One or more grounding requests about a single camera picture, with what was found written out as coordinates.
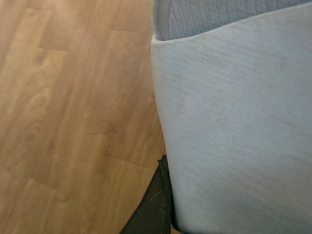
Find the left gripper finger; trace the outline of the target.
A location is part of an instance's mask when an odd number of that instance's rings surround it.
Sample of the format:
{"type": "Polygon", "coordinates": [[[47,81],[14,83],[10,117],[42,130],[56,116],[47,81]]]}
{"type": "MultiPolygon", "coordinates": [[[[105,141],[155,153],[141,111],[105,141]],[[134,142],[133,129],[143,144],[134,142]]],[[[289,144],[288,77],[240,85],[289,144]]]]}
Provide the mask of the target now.
{"type": "Polygon", "coordinates": [[[157,169],[122,234],[170,234],[172,188],[167,156],[158,160],[157,169]]]}

